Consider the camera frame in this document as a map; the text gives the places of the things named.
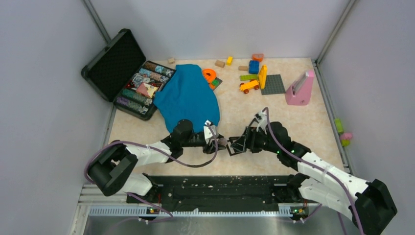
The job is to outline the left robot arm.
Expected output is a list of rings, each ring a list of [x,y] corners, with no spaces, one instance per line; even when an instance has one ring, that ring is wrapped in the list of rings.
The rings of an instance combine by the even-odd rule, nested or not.
[[[205,154],[217,156],[226,148],[224,136],[209,120],[201,132],[196,133],[190,120],[182,119],[166,138],[153,144],[140,144],[131,141],[114,141],[96,152],[84,169],[85,178],[101,190],[104,196],[116,193],[134,193],[144,202],[152,202],[157,189],[149,176],[134,173],[140,166],[177,162],[190,168],[201,168],[203,164],[186,164],[179,161],[185,147],[201,147]]]

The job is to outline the black square frame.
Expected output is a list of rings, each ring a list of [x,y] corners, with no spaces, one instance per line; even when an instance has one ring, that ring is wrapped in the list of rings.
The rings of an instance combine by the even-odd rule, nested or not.
[[[230,156],[235,156],[246,152],[246,138],[240,137],[229,137],[227,143],[227,151]]]

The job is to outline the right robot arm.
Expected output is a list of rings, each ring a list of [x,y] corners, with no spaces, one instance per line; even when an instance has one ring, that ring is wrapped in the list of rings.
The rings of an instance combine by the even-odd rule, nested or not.
[[[397,214],[386,184],[378,179],[355,177],[318,157],[310,148],[291,140],[280,122],[245,128],[239,137],[229,138],[235,154],[275,153],[285,166],[297,171],[291,176],[287,196],[294,202],[311,200],[349,218],[365,235],[380,235]]]

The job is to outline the blue garment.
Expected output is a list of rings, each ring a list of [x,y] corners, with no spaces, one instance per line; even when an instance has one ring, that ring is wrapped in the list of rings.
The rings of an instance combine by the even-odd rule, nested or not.
[[[182,119],[192,122],[194,132],[203,131],[207,120],[216,126],[220,122],[217,97],[196,64],[177,65],[164,89],[156,92],[153,103],[169,133]]]

